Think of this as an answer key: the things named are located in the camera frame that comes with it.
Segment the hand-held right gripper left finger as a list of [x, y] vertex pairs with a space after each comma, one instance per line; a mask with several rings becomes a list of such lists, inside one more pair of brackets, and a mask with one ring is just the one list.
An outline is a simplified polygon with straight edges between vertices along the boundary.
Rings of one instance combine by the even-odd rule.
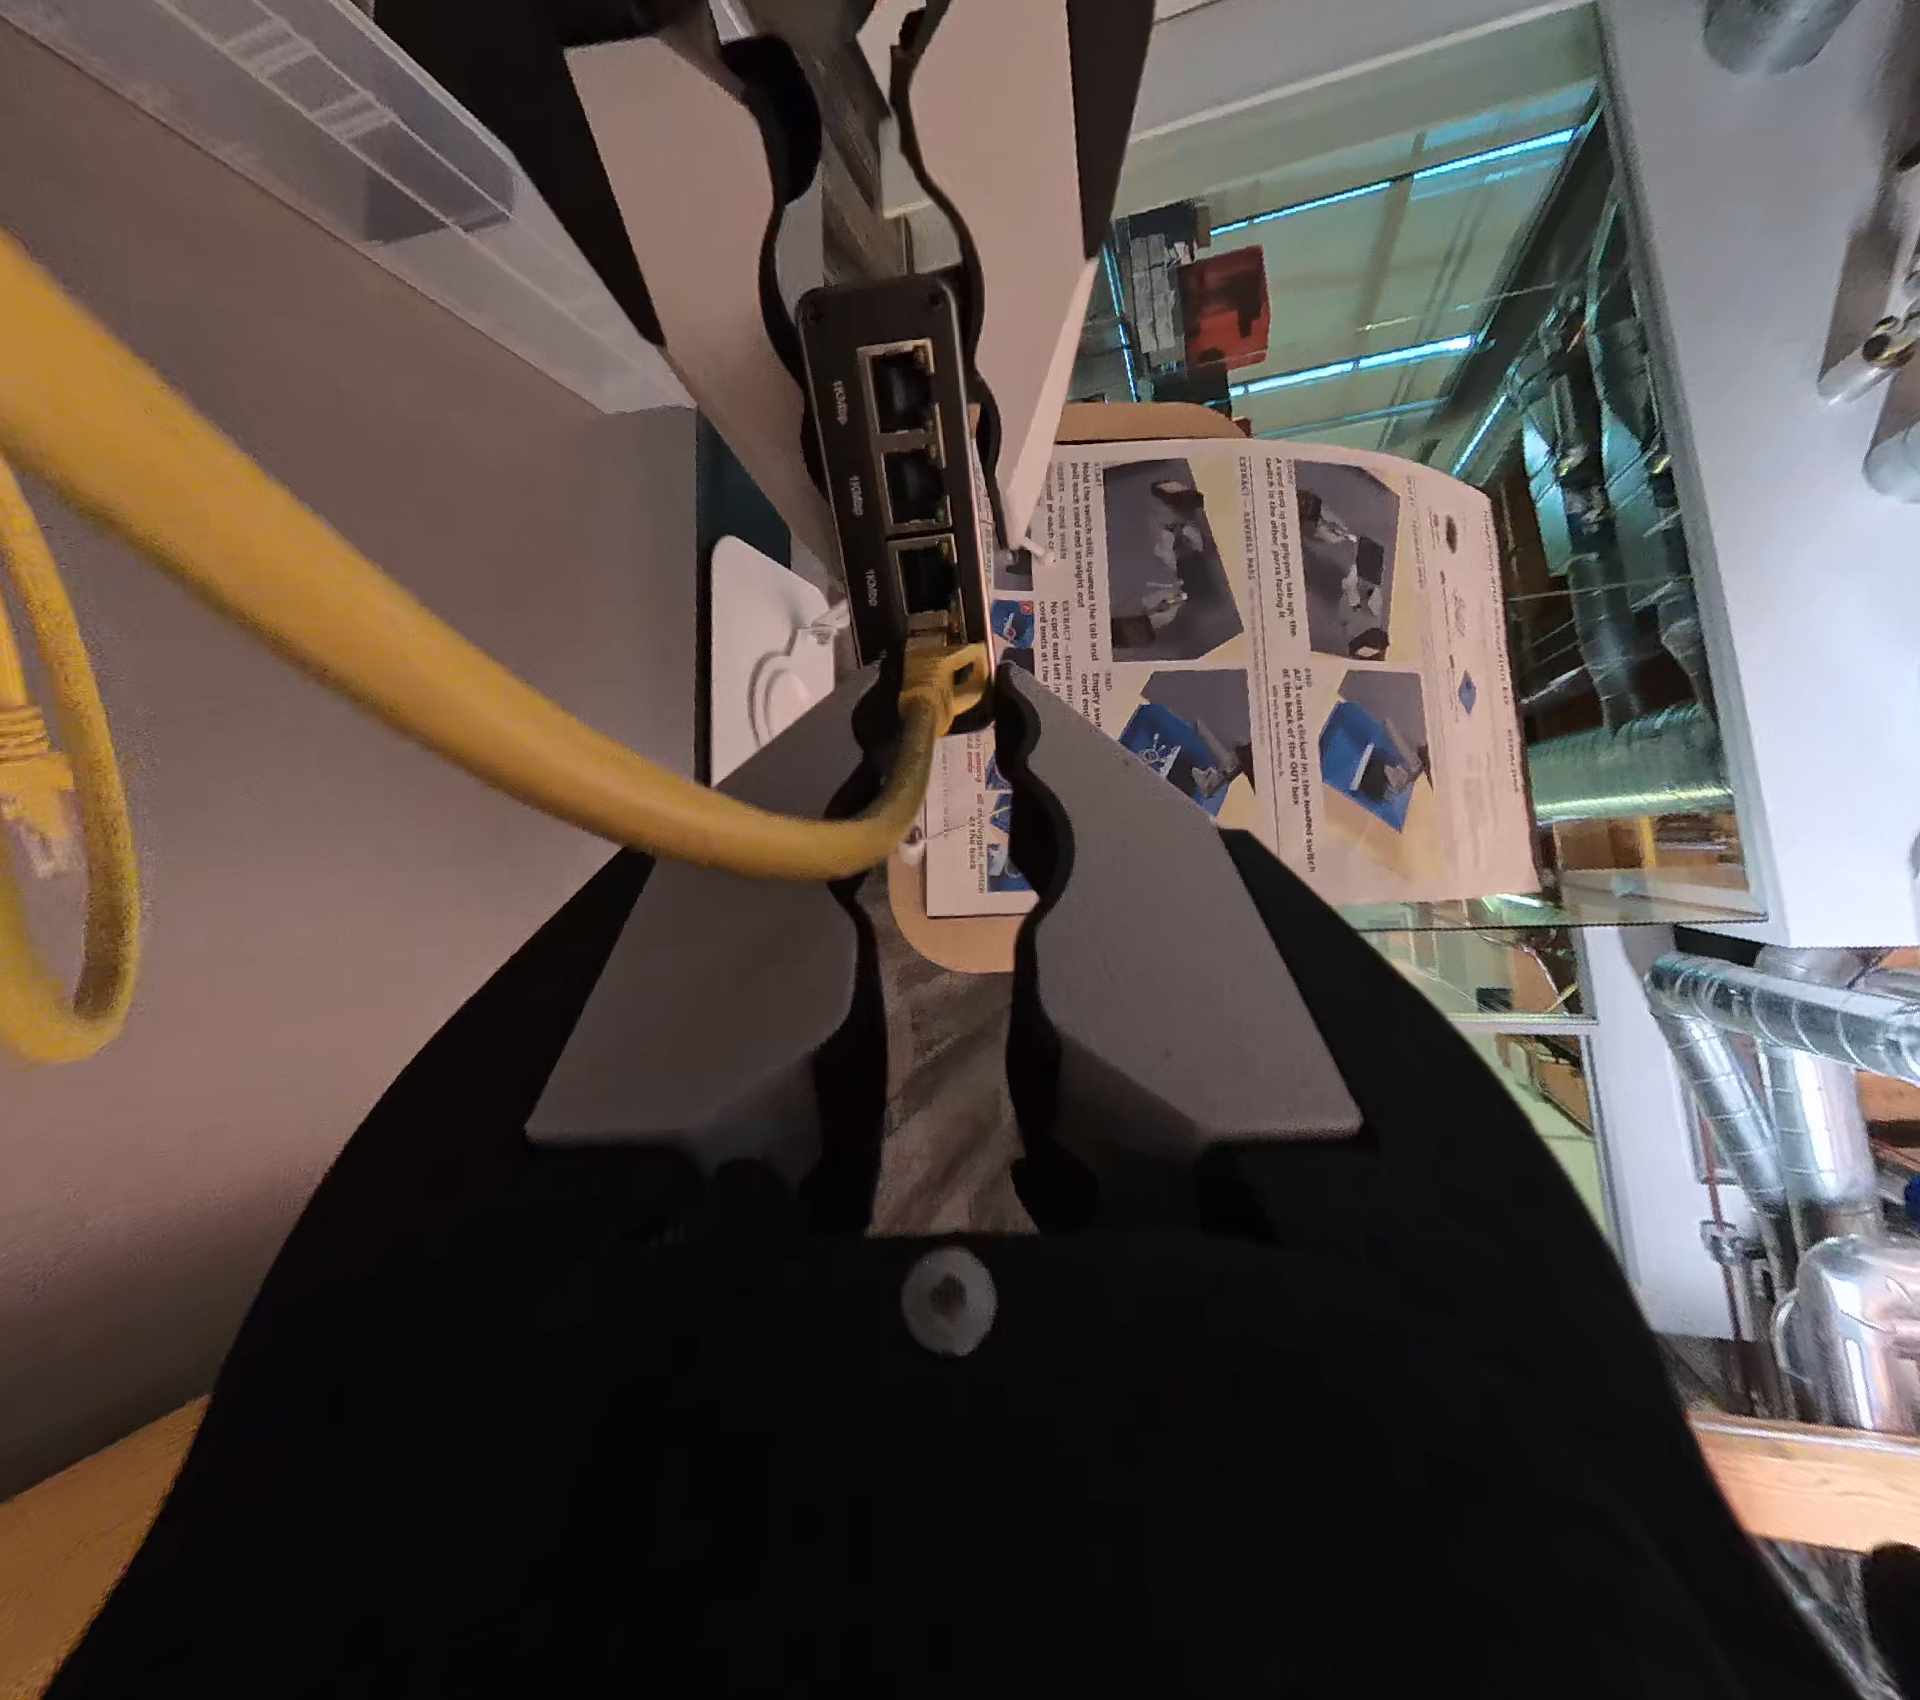
[[764, 1169], [821, 1233], [871, 1227], [891, 1028], [869, 872], [657, 863], [527, 1118], [552, 1155]]

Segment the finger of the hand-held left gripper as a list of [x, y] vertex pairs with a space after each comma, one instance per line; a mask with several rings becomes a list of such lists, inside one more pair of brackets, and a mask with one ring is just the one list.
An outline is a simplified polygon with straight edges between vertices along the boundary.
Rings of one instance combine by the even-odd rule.
[[660, 324], [660, 351], [790, 537], [844, 580], [807, 469], [807, 395], [776, 247], [782, 115], [712, 28], [562, 53]]
[[1031, 537], [1089, 308], [1068, 0], [924, 0], [902, 137], [978, 274], [974, 370], [993, 402], [999, 537]]

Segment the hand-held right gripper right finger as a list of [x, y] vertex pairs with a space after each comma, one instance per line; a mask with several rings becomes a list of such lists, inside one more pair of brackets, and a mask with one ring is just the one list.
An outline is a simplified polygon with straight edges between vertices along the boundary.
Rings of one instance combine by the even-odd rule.
[[1213, 1162], [1362, 1116], [1219, 823], [1017, 667], [994, 762], [1033, 908], [1017, 934], [1012, 1169], [1039, 1233], [1187, 1213]]

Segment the black network switch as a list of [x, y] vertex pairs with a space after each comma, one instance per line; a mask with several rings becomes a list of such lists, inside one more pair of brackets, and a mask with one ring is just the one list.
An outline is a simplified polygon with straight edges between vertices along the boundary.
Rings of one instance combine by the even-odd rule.
[[797, 334], [853, 637], [865, 663], [910, 641], [991, 644], [987, 503], [946, 274], [807, 292]]

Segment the clear plastic box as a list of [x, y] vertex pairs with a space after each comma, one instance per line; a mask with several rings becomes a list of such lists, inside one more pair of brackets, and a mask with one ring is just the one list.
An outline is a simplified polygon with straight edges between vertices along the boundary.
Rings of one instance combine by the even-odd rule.
[[374, 0], [3, 0], [5, 21], [602, 413], [692, 410], [515, 156]]

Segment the wooden display board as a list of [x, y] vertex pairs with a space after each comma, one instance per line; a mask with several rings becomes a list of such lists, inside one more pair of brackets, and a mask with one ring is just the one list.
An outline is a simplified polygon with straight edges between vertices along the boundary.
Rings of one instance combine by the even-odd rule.
[[[1070, 402], [1061, 410], [1060, 448], [1145, 444], [1155, 439], [1239, 439], [1232, 417], [1191, 402]], [[1020, 917], [933, 917], [918, 860], [897, 850], [886, 867], [888, 899], [902, 939], [917, 955], [960, 974], [1012, 974]]]

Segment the red machine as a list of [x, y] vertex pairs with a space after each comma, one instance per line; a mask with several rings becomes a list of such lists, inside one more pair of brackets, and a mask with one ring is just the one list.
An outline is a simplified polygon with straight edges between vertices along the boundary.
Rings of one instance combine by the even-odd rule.
[[1270, 350], [1266, 247], [1211, 247], [1179, 264], [1183, 359], [1189, 368], [1254, 368]]

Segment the printed instruction sheet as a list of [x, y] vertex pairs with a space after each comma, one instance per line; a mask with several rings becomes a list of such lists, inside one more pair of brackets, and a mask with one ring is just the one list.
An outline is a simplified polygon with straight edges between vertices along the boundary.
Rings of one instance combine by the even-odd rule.
[[1387, 453], [1060, 444], [994, 656], [1354, 920], [1537, 895], [1496, 516]]

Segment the white board stand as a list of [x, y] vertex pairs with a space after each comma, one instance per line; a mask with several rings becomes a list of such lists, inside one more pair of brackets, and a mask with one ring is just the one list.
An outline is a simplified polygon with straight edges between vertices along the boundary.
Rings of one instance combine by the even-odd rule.
[[707, 757], [723, 784], [826, 704], [848, 611], [737, 535], [707, 558]]

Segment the wooden beam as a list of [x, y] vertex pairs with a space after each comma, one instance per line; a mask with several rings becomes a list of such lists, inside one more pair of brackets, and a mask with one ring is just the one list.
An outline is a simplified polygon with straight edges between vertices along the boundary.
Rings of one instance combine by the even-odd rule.
[[1913, 1436], [1731, 1415], [1691, 1415], [1691, 1428], [1753, 1536], [1858, 1555], [1919, 1548]]

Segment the yellow plastic bin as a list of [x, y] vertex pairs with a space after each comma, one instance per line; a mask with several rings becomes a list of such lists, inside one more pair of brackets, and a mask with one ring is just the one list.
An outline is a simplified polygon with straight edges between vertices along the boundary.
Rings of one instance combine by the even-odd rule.
[[206, 1396], [3, 1506], [3, 1697], [43, 1696], [146, 1544]]

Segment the silver pipe fitting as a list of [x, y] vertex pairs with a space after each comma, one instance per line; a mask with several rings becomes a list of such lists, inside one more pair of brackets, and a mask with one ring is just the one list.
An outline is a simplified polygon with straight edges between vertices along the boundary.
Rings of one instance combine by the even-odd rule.
[[1852, 232], [1836, 314], [1814, 384], [1824, 409], [1880, 391], [1915, 353], [1919, 304], [1919, 96], [1888, 141], [1876, 195]]

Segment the shiny silver duct cluster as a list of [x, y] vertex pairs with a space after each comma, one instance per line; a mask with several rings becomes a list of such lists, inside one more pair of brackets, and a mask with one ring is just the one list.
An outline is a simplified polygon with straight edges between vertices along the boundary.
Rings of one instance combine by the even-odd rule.
[[1762, 1327], [1817, 1424], [1915, 1436], [1915, 1221], [1888, 1219], [1864, 1083], [1915, 1087], [1915, 975], [1878, 953], [1668, 953], [1646, 997], [1755, 1210]]

